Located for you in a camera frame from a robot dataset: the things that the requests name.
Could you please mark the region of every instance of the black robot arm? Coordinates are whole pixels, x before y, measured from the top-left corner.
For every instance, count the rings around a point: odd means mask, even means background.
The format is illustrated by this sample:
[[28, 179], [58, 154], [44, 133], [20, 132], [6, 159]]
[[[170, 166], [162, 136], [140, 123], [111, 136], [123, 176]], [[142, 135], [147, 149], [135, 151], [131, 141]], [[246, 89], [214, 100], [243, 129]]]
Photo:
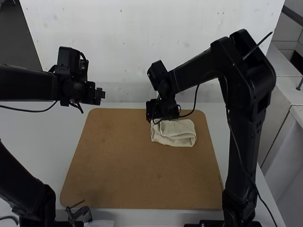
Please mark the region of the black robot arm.
[[[258, 190], [255, 185], [260, 134], [276, 84], [276, 74], [246, 30], [221, 38], [211, 47], [167, 72], [161, 61], [147, 74], [159, 97], [146, 102], [146, 119], [179, 118], [175, 94], [218, 78], [231, 129], [229, 167], [222, 196], [226, 227], [259, 226], [255, 217]], [[201, 221], [205, 227], [222, 222]]]
[[[72, 105], [80, 110], [79, 103], [100, 105], [105, 92], [88, 81], [88, 65], [81, 52], [68, 47], [59, 48], [57, 65], [49, 72], [0, 65], [0, 101], [60, 101], [62, 106]], [[75, 220], [84, 211], [87, 213], [88, 207], [80, 209], [69, 221], [54, 221], [55, 192], [33, 177], [1, 141], [0, 172], [0, 197], [19, 216], [21, 227], [83, 226], [83, 222]]]
[[49, 72], [0, 64], [0, 101], [100, 105], [105, 92], [88, 81], [88, 66], [84, 54], [69, 47], [59, 48], [58, 62]]

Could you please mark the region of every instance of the cork board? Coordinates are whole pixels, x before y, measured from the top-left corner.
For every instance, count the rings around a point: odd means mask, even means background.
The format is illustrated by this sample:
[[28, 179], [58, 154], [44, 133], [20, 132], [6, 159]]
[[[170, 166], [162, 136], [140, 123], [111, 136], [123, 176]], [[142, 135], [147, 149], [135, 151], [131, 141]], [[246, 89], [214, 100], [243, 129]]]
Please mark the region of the cork board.
[[91, 208], [221, 209], [222, 181], [205, 115], [196, 110], [188, 118], [196, 143], [174, 148], [151, 141], [144, 109], [90, 111], [61, 204], [85, 199]]

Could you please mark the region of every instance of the cloth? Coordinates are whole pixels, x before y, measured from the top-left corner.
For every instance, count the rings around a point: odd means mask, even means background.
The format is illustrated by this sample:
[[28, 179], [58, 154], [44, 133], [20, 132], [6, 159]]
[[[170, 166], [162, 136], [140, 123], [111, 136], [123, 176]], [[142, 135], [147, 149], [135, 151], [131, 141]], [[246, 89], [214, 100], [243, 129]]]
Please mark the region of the cloth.
[[172, 147], [192, 147], [196, 141], [195, 125], [190, 119], [161, 121], [156, 125], [151, 121], [151, 140]]

